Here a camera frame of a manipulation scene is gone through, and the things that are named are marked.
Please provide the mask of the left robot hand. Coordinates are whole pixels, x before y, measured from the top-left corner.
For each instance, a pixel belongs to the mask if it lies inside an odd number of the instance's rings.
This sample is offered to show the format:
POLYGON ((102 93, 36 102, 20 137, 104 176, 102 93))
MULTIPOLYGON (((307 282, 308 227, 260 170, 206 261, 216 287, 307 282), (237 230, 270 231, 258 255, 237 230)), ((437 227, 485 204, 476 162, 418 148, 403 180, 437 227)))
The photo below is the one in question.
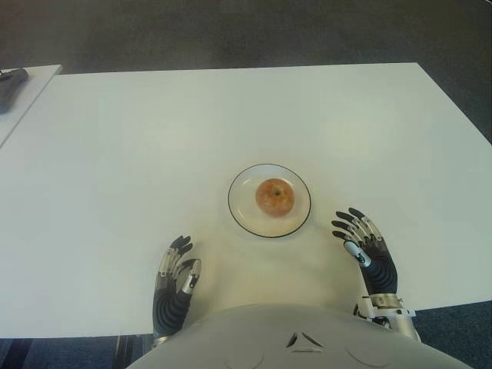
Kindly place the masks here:
POLYGON ((161 344, 178 333, 188 315, 202 269, 198 258, 182 260, 192 248, 191 238, 181 235, 164 252, 159 264, 152 303, 155 344, 161 344))

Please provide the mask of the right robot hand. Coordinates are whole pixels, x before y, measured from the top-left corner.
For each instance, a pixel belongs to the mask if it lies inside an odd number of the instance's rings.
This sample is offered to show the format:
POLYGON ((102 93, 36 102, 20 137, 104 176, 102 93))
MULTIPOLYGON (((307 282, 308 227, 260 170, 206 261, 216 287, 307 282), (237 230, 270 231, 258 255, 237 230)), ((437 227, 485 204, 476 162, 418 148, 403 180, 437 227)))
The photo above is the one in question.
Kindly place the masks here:
POLYGON ((368 294, 396 294, 397 269, 376 224, 355 208, 335 214, 332 234, 343 241, 345 251, 359 264, 368 294))

